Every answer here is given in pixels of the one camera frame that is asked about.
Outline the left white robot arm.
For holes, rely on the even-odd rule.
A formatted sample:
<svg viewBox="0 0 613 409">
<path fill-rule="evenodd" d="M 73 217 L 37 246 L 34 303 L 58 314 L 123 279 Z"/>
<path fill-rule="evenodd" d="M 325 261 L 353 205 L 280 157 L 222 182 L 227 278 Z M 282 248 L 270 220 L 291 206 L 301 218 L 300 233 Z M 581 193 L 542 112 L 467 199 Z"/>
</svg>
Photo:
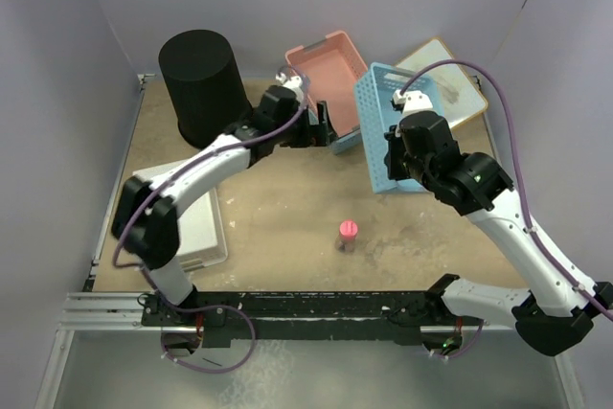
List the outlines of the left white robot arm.
<svg viewBox="0 0 613 409">
<path fill-rule="evenodd" d="M 203 195 L 248 170 L 275 147 L 324 147 L 332 126 L 326 102 L 308 114 L 299 79 L 269 86 L 258 106 L 224 127 L 213 142 L 173 170 L 144 179 L 129 177 L 111 224 L 117 251 L 134 263 L 165 300 L 163 311 L 176 325 L 190 323 L 199 310 L 197 289 L 178 260 L 179 219 Z"/>
</svg>

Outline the pink perforated plastic basket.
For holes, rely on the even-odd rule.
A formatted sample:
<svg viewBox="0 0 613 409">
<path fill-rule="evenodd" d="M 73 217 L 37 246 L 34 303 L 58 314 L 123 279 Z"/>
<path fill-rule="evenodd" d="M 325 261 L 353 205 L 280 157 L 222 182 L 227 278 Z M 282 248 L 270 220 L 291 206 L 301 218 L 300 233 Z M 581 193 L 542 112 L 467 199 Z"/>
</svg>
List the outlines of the pink perforated plastic basket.
<svg viewBox="0 0 613 409">
<path fill-rule="evenodd" d="M 285 52 L 285 61 L 308 78 L 311 111 L 317 114 L 317 103 L 327 103 L 329 120 L 338 137 L 359 128 L 353 87 L 368 66 L 346 32 L 336 31 L 314 44 L 290 49 Z"/>
</svg>

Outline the blue perforated plastic basket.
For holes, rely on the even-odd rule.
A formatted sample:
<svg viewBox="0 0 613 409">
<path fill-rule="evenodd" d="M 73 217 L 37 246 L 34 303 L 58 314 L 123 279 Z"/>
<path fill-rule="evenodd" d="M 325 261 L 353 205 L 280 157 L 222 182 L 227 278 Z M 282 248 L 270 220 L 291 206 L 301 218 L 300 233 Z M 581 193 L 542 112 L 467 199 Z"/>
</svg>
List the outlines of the blue perforated plastic basket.
<svg viewBox="0 0 613 409">
<path fill-rule="evenodd" d="M 353 89 L 374 193 L 426 193 L 426 189 L 415 180 L 390 180 L 384 164 L 388 151 L 384 134 L 391 125 L 399 122 L 401 115 L 392 107 L 391 99 L 413 75 L 414 72 L 406 69 L 373 63 Z"/>
</svg>

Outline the aluminium table frame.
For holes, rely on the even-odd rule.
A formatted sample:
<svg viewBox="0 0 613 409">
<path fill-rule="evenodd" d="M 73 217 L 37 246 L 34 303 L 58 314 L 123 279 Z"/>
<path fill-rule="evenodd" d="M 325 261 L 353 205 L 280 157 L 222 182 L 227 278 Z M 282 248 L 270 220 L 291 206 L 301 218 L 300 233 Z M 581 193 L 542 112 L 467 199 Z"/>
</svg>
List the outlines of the aluminium table frame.
<svg viewBox="0 0 613 409">
<path fill-rule="evenodd" d="M 102 247 L 68 296 L 40 408 L 567 408 L 562 358 L 510 329 L 429 313 L 457 273 L 520 278 L 495 246 L 424 194 L 376 195 L 362 148 L 281 148 L 218 189 L 228 260 L 193 273 L 204 341 Z"/>
</svg>

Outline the pink capped small bottle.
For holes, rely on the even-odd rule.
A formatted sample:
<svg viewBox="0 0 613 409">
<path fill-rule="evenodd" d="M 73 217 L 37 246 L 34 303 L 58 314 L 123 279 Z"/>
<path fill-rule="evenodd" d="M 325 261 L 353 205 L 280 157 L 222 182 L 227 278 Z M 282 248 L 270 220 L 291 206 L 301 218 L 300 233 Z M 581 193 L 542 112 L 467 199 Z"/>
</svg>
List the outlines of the pink capped small bottle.
<svg viewBox="0 0 613 409">
<path fill-rule="evenodd" d="M 344 220 L 339 225 L 337 238 L 337 249 L 341 252 L 352 252 L 354 250 L 358 226 L 353 220 Z"/>
</svg>

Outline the small whiteboard with wooden frame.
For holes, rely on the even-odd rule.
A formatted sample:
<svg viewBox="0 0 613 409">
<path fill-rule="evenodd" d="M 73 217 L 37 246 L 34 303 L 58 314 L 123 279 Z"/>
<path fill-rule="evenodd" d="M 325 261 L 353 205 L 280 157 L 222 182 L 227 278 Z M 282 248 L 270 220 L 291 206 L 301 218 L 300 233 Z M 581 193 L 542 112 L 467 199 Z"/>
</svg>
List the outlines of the small whiteboard with wooden frame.
<svg viewBox="0 0 613 409">
<path fill-rule="evenodd" d="M 416 51 L 396 63 L 396 67 L 417 72 L 437 61 L 454 56 L 438 38 L 433 37 Z M 481 93 L 477 80 L 456 64 L 446 64 L 427 73 L 439 89 L 443 112 L 451 128 L 478 118 L 488 109 L 488 101 Z"/>
</svg>

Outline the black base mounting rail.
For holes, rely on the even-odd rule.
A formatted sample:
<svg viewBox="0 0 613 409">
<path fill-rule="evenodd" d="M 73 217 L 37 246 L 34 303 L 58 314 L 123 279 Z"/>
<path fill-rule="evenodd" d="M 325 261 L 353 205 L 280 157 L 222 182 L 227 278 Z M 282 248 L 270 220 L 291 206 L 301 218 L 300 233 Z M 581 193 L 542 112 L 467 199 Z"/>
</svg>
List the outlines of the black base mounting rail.
<svg viewBox="0 0 613 409">
<path fill-rule="evenodd" d="M 164 332 L 201 327 L 202 346 L 228 348 L 234 341 L 388 341 L 415 345 L 421 330 L 441 327 L 456 333 L 476 326 L 459 319 L 427 291 L 203 291 L 204 312 L 180 312 L 157 294 L 139 299 L 142 324 Z"/>
</svg>

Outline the large black plastic container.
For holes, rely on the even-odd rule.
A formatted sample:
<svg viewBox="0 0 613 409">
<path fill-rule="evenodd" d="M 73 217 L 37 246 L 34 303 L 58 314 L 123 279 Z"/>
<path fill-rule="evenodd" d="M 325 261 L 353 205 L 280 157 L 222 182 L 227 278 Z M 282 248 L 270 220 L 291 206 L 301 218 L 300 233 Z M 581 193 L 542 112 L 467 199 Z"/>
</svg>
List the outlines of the large black plastic container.
<svg viewBox="0 0 613 409">
<path fill-rule="evenodd" d="M 177 34 L 162 46 L 158 63 L 179 132 L 192 147 L 206 148 L 227 125 L 250 114 L 234 51 L 222 34 Z"/>
</svg>

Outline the white perforated plastic basket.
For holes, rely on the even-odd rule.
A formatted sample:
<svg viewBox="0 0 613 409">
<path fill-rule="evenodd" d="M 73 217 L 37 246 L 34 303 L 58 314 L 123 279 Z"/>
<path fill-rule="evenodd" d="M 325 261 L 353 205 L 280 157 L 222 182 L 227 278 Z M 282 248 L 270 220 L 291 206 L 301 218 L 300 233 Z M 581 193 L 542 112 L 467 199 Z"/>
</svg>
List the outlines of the white perforated plastic basket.
<svg viewBox="0 0 613 409">
<path fill-rule="evenodd" d="M 176 258 L 186 272 L 226 261 L 228 249 L 217 190 L 211 188 L 200 196 L 191 190 L 200 175 L 197 169 L 183 173 L 151 200 L 132 225 L 125 248 L 134 249 L 138 241 L 146 248 L 154 242 L 164 249 L 177 244 Z"/>
</svg>

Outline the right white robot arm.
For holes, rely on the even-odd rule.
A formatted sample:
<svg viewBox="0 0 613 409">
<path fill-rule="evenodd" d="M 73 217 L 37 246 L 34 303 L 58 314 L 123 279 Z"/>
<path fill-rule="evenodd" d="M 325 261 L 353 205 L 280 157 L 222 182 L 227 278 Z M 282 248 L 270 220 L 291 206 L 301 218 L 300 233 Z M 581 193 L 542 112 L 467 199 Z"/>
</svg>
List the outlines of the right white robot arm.
<svg viewBox="0 0 613 409">
<path fill-rule="evenodd" d="M 611 310 L 612 284 L 585 275 L 539 232 L 501 165 L 483 152 L 461 152 L 445 117 L 432 110 L 405 115 L 385 139 L 389 175 L 416 180 L 478 227 L 527 284 L 509 289 L 445 275 L 425 303 L 433 322 L 478 318 L 513 328 L 537 352 L 556 356 L 581 342 L 594 318 Z"/>
</svg>

